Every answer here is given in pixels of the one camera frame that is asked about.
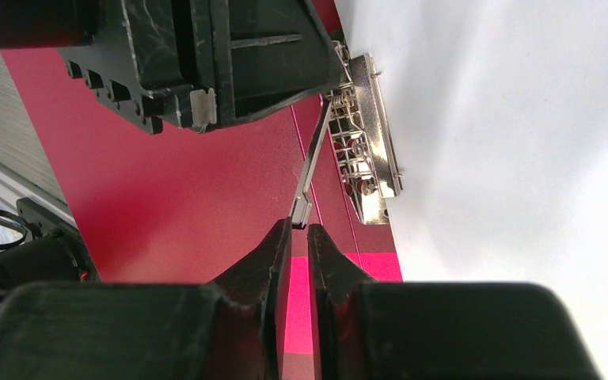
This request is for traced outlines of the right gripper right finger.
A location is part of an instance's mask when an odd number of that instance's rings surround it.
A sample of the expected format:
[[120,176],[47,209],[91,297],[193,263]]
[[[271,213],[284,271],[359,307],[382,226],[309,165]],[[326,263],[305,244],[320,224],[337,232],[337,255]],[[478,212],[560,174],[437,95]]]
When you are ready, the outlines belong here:
[[597,379],[560,299],[534,283],[382,282],[308,230],[318,379]]

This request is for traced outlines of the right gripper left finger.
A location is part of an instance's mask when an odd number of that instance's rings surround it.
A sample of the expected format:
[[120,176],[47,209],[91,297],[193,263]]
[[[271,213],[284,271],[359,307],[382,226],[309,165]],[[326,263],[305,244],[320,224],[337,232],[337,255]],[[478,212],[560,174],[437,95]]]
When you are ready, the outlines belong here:
[[31,283],[0,305],[0,379],[279,379],[291,221],[204,284]]

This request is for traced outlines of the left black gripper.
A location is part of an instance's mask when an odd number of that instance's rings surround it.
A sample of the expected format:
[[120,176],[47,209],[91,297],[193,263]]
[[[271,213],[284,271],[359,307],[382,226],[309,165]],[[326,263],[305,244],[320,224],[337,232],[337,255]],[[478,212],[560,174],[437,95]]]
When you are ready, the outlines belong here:
[[342,63],[309,1],[101,1],[68,74],[147,134],[251,123],[340,84]]

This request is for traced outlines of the metal folder clip mechanism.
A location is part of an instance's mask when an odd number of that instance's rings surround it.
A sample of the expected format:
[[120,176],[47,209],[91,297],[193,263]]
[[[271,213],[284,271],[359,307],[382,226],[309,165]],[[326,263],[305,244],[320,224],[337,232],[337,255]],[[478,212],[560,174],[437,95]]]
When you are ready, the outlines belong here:
[[291,221],[306,228],[314,202],[310,197],[314,170],[325,138],[330,138],[341,184],[364,225],[390,222],[388,199],[401,194],[401,173],[393,150],[374,60],[352,57],[342,41],[333,41],[344,74],[340,84],[321,99],[321,114],[306,152],[295,190]]

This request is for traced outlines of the red plastic folder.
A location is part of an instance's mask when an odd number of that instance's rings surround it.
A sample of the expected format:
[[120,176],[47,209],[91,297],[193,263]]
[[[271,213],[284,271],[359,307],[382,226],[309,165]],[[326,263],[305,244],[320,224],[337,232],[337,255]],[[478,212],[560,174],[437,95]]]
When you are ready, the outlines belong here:
[[55,50],[3,57],[103,280],[206,282],[287,215],[317,97],[240,127],[148,135],[69,78]]

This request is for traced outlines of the white paper sheets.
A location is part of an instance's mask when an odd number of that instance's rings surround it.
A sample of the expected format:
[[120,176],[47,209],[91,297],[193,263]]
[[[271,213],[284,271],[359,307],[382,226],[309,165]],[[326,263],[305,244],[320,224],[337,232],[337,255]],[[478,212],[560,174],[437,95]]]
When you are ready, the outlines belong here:
[[530,281],[608,379],[608,1],[338,1],[372,56],[407,281]]

